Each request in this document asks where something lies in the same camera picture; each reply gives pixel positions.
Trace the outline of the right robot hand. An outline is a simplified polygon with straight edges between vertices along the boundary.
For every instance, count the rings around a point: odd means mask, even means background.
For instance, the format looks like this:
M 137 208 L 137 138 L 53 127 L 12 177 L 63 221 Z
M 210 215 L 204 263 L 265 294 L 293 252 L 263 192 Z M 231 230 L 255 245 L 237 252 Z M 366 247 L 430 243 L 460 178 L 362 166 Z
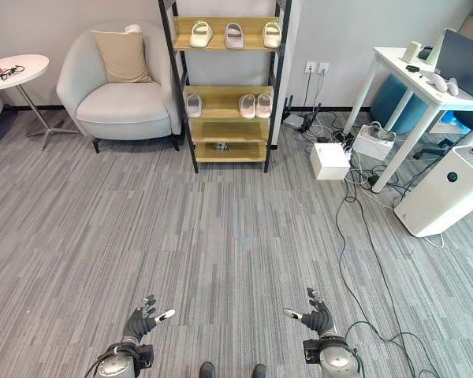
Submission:
M 314 307 L 310 313 L 301 313 L 294 309 L 284 308 L 283 314 L 304 324 L 307 328 L 316 332 L 320 338 L 337 335 L 333 316 L 319 292 L 307 287 L 307 295 L 310 298 L 309 303 Z

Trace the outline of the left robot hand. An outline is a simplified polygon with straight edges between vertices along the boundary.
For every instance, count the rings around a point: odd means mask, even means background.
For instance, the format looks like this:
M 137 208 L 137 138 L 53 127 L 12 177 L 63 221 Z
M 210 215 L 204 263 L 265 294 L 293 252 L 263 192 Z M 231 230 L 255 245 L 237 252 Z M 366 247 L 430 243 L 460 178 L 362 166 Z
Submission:
M 163 321 L 173 317 L 175 309 L 168 309 L 157 316 L 155 313 L 156 297 L 148 295 L 143 299 L 141 307 L 137 307 L 125 323 L 122 342 L 138 344 L 140 340 L 148 334 L 153 328 Z

